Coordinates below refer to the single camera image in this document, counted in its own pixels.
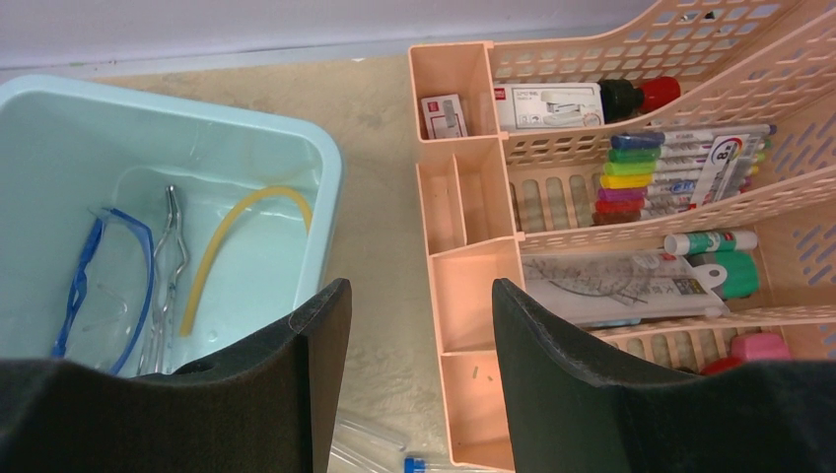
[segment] peach plastic basket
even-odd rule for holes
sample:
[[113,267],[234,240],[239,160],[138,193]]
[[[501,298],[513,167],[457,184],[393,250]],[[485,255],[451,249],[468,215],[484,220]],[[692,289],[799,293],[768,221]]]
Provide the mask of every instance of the peach plastic basket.
[[[761,241],[754,256],[762,288],[733,302],[733,315],[595,333],[672,367],[700,369],[726,352],[732,333],[747,330],[781,332],[800,358],[831,355],[834,4],[660,0],[598,36],[410,49],[418,182],[454,463],[514,469],[491,284],[509,278],[523,286],[521,252],[656,248],[669,233],[752,228]],[[499,130],[496,83],[626,78],[641,84],[660,75],[678,78],[684,93],[647,115],[596,128]],[[459,94],[471,136],[427,139],[419,100],[445,94]],[[779,130],[753,190],[675,216],[591,227],[594,183],[613,133],[747,123]]]

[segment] green and white glue stick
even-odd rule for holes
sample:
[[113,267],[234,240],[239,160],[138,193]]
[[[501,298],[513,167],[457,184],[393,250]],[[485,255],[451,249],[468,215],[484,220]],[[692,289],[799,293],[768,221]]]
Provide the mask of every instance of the green and white glue stick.
[[748,230],[672,234],[664,238],[664,250],[670,254],[713,253],[715,251],[746,251],[757,247],[757,235]]

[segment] table surface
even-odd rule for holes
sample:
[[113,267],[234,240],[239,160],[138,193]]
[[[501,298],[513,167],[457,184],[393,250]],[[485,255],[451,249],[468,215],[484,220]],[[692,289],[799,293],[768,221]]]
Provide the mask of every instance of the table surface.
[[101,82],[302,118],[333,137],[347,175],[325,281],[347,278],[353,293],[340,409],[408,434],[410,450],[446,455],[406,56]]

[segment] yellow tubing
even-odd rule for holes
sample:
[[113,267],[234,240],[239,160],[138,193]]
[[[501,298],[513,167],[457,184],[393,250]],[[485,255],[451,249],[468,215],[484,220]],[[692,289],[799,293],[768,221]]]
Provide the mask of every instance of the yellow tubing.
[[206,252],[203,253],[203,258],[200,260],[200,266],[197,267],[197,274],[194,275],[194,283],[191,285],[191,292],[188,295],[188,303],[185,306],[185,314],[183,315],[183,322],[180,324],[180,336],[187,337],[191,334],[191,329],[194,327],[194,316],[197,313],[197,305],[200,304],[200,297],[203,294],[203,286],[206,285],[206,278],[209,276],[209,270],[212,269],[212,263],[215,262],[215,256],[218,254],[218,248],[221,246],[221,241],[227,234],[232,224],[238,216],[246,210],[247,207],[267,197],[275,197],[284,195],[293,199],[302,212],[302,219],[305,220],[305,229],[311,231],[311,206],[299,192],[290,187],[264,187],[256,190],[242,199],[236,204],[230,213],[221,221],[221,225],[212,235],[209,240],[209,245],[206,246]]

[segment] blue cap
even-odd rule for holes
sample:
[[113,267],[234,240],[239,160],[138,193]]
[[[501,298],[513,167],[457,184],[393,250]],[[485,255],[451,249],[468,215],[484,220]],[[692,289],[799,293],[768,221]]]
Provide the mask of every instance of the blue cap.
[[424,473],[426,463],[421,458],[407,456],[403,459],[403,473]]
[[664,133],[622,133],[611,136],[609,143],[615,150],[650,150],[664,144]]

